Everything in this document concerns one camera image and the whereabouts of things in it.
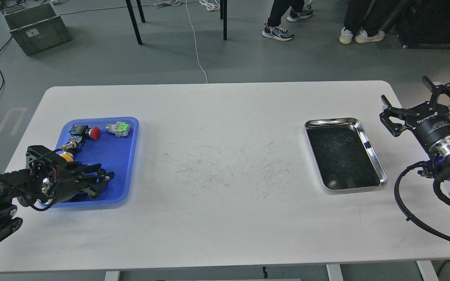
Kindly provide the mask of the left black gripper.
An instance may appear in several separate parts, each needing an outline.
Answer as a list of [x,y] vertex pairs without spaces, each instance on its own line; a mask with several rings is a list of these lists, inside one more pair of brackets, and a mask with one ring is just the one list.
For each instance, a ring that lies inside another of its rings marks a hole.
[[107,190],[110,183],[103,180],[111,180],[114,176],[114,171],[106,171],[99,163],[82,165],[81,162],[68,162],[67,166],[59,171],[56,197],[48,200],[48,204],[62,203],[76,195],[97,199]]

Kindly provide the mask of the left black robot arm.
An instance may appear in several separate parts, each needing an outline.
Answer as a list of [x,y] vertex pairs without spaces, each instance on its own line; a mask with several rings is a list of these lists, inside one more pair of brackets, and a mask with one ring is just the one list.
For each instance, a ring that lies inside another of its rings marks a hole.
[[25,169],[0,174],[0,242],[23,224],[23,219],[16,217],[13,199],[32,209],[40,202],[41,211],[45,211],[77,194],[96,199],[114,178],[114,172],[105,171],[101,164],[66,160],[57,149],[52,151],[42,145],[29,146],[26,157]]

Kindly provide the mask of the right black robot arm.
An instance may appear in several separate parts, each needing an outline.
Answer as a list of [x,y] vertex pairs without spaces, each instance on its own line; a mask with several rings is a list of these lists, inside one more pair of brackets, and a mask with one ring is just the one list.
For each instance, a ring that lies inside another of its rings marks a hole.
[[427,76],[423,76],[424,85],[430,90],[431,98],[417,106],[405,109],[393,107],[382,96],[384,104],[380,121],[394,136],[410,130],[425,153],[427,161],[416,162],[400,173],[393,189],[395,201],[400,210],[421,229],[450,242],[450,236],[430,227],[414,215],[402,201],[400,182],[414,169],[425,178],[433,179],[432,189],[438,199],[450,206],[450,82],[435,85]]

